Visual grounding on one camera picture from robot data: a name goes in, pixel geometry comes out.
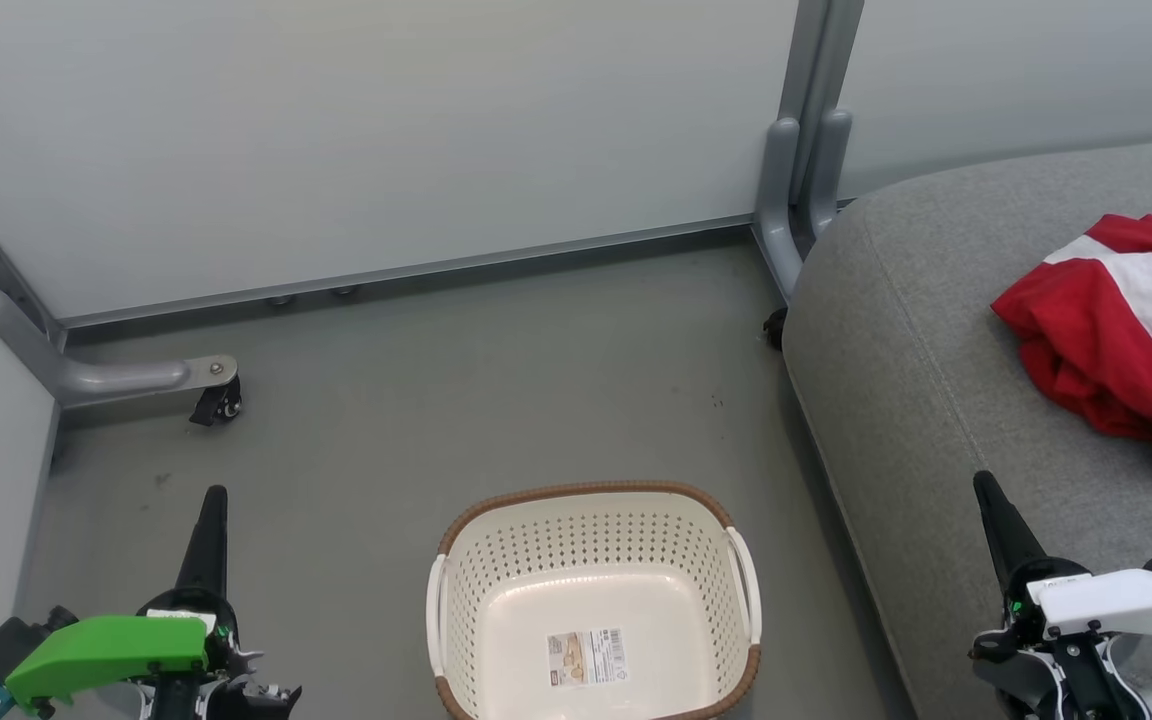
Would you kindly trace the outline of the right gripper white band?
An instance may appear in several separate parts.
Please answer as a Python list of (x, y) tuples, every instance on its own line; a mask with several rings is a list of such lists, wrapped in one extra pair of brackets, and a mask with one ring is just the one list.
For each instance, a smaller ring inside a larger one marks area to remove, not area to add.
[[(1046, 559), (1020, 510), (991, 471), (973, 473), (973, 492), (996, 582)], [(977, 679), (995, 689), (1010, 720), (1152, 720), (1152, 689), (1117, 669), (1115, 644), (1152, 637), (1152, 571), (1126, 569), (1033, 579), (1005, 601), (1005, 626), (975, 637)]]

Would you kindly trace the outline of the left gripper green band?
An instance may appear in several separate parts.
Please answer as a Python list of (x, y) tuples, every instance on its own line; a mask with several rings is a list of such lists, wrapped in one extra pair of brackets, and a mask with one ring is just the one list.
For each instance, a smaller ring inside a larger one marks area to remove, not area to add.
[(136, 615), (52, 630), (6, 675), (6, 692), (38, 717), (76, 694), (127, 683), (141, 694), (138, 720), (291, 720), (303, 689), (256, 682), (260, 653), (241, 647), (227, 582), (228, 491), (211, 486), (175, 588)]

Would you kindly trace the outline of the red and white garment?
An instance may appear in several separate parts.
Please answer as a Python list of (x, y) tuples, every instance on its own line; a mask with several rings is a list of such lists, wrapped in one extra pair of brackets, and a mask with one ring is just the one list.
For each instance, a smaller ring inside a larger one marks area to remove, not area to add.
[(993, 301), (1044, 396), (1152, 445), (1152, 215), (1106, 215)]

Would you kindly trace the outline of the cream perforated laundry basket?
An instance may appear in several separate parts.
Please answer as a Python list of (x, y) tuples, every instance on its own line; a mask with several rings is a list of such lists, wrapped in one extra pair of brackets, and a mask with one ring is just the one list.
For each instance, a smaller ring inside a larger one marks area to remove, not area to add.
[[(620, 628), (630, 679), (550, 687), (547, 637)], [(708, 493), (550, 486), (462, 511), (425, 596), (448, 720), (732, 720), (761, 662), (750, 548)]]

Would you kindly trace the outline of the grey fabric sofa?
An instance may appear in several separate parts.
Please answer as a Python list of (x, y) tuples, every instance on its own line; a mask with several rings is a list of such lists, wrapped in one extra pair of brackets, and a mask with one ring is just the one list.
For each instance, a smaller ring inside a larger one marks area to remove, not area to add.
[(973, 473), (1059, 558), (1152, 558), (1152, 448), (1052, 404), (991, 310), (1111, 213), (1152, 214), (1152, 143), (905, 179), (832, 220), (788, 302), (788, 377), (923, 720), (1005, 715), (967, 655), (1001, 619)]

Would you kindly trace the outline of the paper label sticker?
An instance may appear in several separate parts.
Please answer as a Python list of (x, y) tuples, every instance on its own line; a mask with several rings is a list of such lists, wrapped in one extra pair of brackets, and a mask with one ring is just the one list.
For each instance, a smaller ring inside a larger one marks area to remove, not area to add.
[(547, 637), (550, 687), (593, 687), (630, 679), (626, 635), (620, 628)]

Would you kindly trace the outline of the grey aluminium partition rail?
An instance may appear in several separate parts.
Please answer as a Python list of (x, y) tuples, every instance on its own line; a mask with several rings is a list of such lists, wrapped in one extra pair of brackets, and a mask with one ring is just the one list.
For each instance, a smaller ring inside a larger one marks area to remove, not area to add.
[(645, 232), (626, 232), (585, 240), (544, 243), (540, 247), (488, 252), (471, 256), (471, 258), (422, 263), (412, 266), (401, 266), (401, 268), (378, 270), (378, 272), (321, 278), (314, 279), (314, 281), (274, 285), (253, 288), (253, 290), (212, 293), (212, 295), (196, 297), (196, 300), (175, 300), (161, 302), (161, 304), (123, 306), (123, 309), (101, 311), (101, 313), (61, 316), (58, 323), (65, 331), (77, 331), (111, 323), (134, 323), (134, 320), (151, 318), (151, 316), (191, 313), (191, 311), (210, 310), (214, 309), (214, 306), (236, 306), (238, 304), (250, 304), (250, 302), (275, 300), (275, 297), (300, 296), (302, 293), (329, 291), (338, 287), (402, 281), (402, 279), (412, 276), (462, 272), (462, 270), (480, 268), (480, 266), (530, 262), (573, 252), (599, 251), (612, 249), (612, 247), (632, 245), (632, 243), (672, 240), (685, 236), (685, 234), (723, 232), (727, 228), (750, 223), (753, 223), (753, 215), (751, 214), (721, 217), (704, 220), (704, 222), (666, 225), (666, 227), (650, 228), (645, 229)]

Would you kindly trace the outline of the grey metal partition post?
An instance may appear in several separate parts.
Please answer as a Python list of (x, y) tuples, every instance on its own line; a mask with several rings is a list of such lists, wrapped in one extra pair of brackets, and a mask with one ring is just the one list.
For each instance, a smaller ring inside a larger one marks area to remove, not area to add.
[(796, 0), (796, 3), (780, 108), (780, 118), (795, 119), (799, 126), (791, 170), (791, 205), (805, 200), (812, 154), (824, 119), (838, 108), (867, 0)]

